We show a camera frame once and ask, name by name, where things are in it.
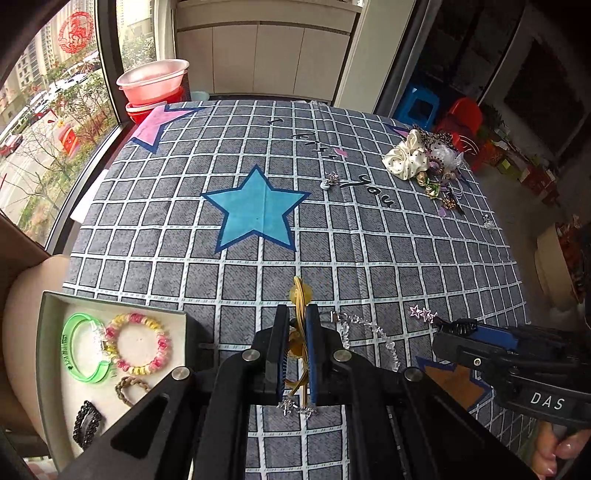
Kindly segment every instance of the plastic stool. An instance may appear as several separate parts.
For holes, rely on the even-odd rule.
[[[420,85],[408,85],[394,117],[407,125],[417,124],[422,129],[431,130],[439,108],[439,97]]]

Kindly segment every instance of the pink plastic basin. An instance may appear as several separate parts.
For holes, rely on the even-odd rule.
[[[188,67],[187,60],[152,61],[125,72],[117,85],[134,106],[157,103],[178,90]]]

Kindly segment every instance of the cardboard box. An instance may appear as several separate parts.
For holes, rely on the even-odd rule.
[[[87,313],[105,325],[116,315],[140,313],[164,326],[171,339],[172,352],[163,369],[141,377],[152,387],[175,367],[187,365],[195,368],[197,324],[187,321],[185,312],[45,291],[37,326],[37,396],[47,445],[58,472],[82,453],[72,439],[72,431],[76,415],[85,400],[91,401],[104,417],[97,435],[129,410],[115,393],[115,385],[128,373],[112,366],[111,373],[102,382],[87,384],[75,380],[66,369],[60,353],[61,331],[67,319],[78,312]],[[118,347],[121,355],[131,364],[144,365],[156,354],[155,334],[144,325],[125,326],[121,329]],[[73,356],[84,374],[92,372],[100,360],[100,350],[87,324],[81,325],[74,334]],[[133,402],[144,395],[141,388],[135,387],[127,389],[126,393]]]

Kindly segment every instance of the human hand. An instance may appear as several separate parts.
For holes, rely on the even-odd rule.
[[[532,470],[540,480],[556,475],[558,468],[556,457],[562,459],[575,458],[591,437],[591,430],[581,430],[570,437],[558,442],[552,432],[552,425],[546,421],[540,422],[535,452],[531,462]]]

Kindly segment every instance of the window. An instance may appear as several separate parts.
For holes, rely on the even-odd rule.
[[[66,4],[29,43],[4,85],[17,110],[0,133],[0,209],[41,245],[117,123],[103,70],[96,68],[94,6],[94,0]]]
[[[123,69],[156,60],[154,0],[117,0],[117,28]]]

